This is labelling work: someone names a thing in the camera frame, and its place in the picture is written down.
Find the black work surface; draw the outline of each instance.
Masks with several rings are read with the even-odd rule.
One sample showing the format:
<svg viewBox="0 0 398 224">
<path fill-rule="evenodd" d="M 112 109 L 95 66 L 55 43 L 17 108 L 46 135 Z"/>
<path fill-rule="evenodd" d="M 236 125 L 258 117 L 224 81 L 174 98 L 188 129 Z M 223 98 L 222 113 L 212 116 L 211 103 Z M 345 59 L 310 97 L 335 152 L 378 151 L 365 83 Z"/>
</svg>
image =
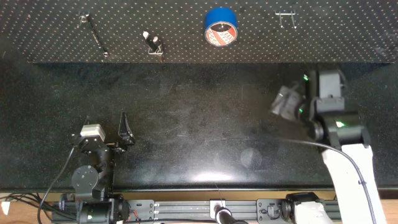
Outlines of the black work surface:
<svg viewBox="0 0 398 224">
<path fill-rule="evenodd" d="M 331 178 L 305 130 L 270 114 L 281 85 L 300 80 L 295 64 L 32 65 L 3 60 L 0 189 L 43 192 L 58 174 L 86 115 L 116 135 L 127 113 L 136 145 L 116 156 L 116 191 L 326 189 Z M 397 65 L 342 64 L 350 107 L 369 128 L 376 182 L 397 187 Z M 74 154 L 54 190 L 72 190 Z"/>
</svg>

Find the roll of tape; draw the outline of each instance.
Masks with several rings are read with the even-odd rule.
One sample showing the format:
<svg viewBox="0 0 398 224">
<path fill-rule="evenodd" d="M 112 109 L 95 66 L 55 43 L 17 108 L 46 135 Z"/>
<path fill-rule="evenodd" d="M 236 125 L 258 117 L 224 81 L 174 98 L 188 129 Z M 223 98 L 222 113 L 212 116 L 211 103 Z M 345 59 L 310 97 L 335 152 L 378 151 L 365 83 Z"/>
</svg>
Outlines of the roll of tape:
<svg viewBox="0 0 398 224">
<path fill-rule="evenodd" d="M 211 10 L 205 17 L 205 37 L 207 42 L 224 47 L 236 40 L 238 22 L 235 13 L 227 8 Z"/>
</svg>

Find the red wire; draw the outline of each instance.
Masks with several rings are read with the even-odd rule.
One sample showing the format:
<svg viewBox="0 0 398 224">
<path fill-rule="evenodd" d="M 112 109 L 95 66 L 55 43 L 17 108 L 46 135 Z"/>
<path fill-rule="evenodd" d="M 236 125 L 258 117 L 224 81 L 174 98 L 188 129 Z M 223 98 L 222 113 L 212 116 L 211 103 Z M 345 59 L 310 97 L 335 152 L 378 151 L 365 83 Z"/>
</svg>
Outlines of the red wire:
<svg viewBox="0 0 398 224">
<path fill-rule="evenodd" d="M 136 218 L 137 218 L 137 221 L 139 221 L 139 218 L 138 218 L 137 212 L 136 212 L 135 210 L 133 210 L 132 212 L 134 212 L 134 214 L 135 214 L 135 216 L 136 216 Z"/>
</svg>

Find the perforated metal panel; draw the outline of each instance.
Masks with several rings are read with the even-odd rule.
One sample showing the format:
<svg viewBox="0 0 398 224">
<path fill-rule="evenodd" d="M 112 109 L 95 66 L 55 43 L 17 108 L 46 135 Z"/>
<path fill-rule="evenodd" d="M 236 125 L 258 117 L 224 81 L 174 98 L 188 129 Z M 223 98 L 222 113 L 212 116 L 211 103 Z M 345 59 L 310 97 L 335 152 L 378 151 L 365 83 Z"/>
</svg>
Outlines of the perforated metal panel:
<svg viewBox="0 0 398 224">
<path fill-rule="evenodd" d="M 158 62 L 142 32 L 158 35 L 165 62 L 394 62 L 397 1 L 79 1 L 2 0 L 1 35 L 30 62 Z M 238 39 L 217 48 L 205 40 L 204 17 L 232 9 Z M 89 10 L 110 57 L 104 60 L 89 29 L 77 28 Z M 295 10 L 289 16 L 274 11 Z"/>
</svg>

